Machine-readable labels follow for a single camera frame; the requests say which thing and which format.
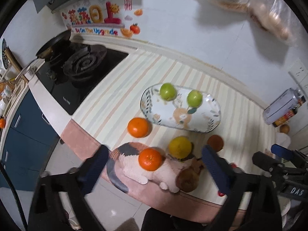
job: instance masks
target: gas stove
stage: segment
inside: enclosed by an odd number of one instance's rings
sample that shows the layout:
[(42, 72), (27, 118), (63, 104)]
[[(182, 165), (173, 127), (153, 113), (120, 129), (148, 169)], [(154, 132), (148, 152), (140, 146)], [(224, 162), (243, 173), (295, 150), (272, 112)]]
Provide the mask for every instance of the gas stove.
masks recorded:
[(44, 87), (72, 115), (95, 86), (128, 53), (70, 42), (36, 72)]

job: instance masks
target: floor tile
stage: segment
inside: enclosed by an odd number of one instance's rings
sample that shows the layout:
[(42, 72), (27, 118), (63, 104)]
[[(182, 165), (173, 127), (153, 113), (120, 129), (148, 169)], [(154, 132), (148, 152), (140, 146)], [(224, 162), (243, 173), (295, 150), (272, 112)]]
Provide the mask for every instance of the floor tile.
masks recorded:
[[(46, 170), (52, 175), (61, 174), (72, 167), (80, 166), (81, 163), (82, 161), (66, 144), (58, 143)], [(69, 217), (75, 216), (67, 193), (61, 192), (60, 197)], [(86, 195), (85, 199), (107, 231), (115, 230), (124, 221), (133, 217), (141, 206), (141, 202), (121, 192), (103, 178), (98, 179), (92, 193)]]
[[(31, 206), (32, 197), (33, 197), (33, 192), (17, 190), (17, 194), (18, 194), (18, 197), (19, 197), (25, 218), (26, 218), (26, 220), (28, 220), (30, 206)], [(6, 208), (7, 212), (9, 213), (11, 218), (16, 223), (16, 225), (22, 231), (24, 231), (25, 229), (23, 227), (23, 223), (21, 221), (19, 211), (18, 211), (17, 205), (15, 203), (15, 199), (14, 199), (14, 196), (13, 196), (11, 189), (6, 188), (6, 187), (1, 187), (0, 188), (0, 199), (1, 199), (4, 207)]]
[(107, 231), (115, 230), (124, 221), (133, 217), (139, 208), (106, 190), (99, 183), (85, 198)]
[(147, 206), (146, 204), (141, 204), (140, 208), (138, 209), (138, 211), (136, 212), (136, 214), (134, 215), (134, 219), (139, 227), (139, 229), (141, 229), (142, 223), (143, 223), (143, 219), (145, 216), (145, 213), (147, 212), (147, 210), (150, 207)]

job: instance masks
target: green apple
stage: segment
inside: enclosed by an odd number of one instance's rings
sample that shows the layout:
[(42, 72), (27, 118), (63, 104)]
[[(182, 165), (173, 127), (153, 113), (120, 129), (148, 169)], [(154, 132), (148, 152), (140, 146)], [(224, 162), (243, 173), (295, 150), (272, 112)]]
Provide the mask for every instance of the green apple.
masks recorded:
[(177, 97), (177, 91), (171, 83), (164, 83), (159, 93), (165, 101), (172, 101)]
[(202, 104), (202, 94), (197, 90), (192, 90), (187, 96), (188, 106), (198, 108)]

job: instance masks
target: striped tablecloth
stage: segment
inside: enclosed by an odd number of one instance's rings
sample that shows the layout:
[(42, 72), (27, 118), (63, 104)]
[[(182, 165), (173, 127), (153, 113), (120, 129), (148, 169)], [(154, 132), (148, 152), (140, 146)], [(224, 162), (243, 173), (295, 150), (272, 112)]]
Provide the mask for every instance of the striped tablecloth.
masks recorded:
[[(126, 126), (133, 117), (143, 116), (140, 99), (146, 88), (159, 82), (194, 88), (212, 94), (221, 106), (220, 125), (211, 133), (202, 134), (153, 125), (149, 136), (135, 139)], [(252, 155), (270, 149), (275, 142), (275, 129), (262, 119), (263, 110), (241, 93), (205, 73), (176, 60), (142, 49), (129, 54), (88, 95), (72, 116), (86, 132), (114, 150), (123, 143), (138, 141), (166, 149), (176, 136), (187, 136), (201, 156), (201, 147), (217, 134), (223, 137), (224, 149), (218, 154), (234, 162), (248, 173), (259, 173), (252, 164)], [(207, 171), (200, 177), (199, 187), (190, 193), (197, 198), (222, 204), (216, 186)], [(246, 207), (243, 201), (241, 208)]]

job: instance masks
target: yellow lemon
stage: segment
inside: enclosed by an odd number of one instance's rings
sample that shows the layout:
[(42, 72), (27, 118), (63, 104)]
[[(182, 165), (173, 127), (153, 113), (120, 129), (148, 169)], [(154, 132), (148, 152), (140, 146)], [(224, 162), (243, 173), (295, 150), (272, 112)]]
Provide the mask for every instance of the yellow lemon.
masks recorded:
[(185, 136), (174, 138), (168, 145), (169, 153), (177, 159), (187, 157), (192, 151), (192, 144)]

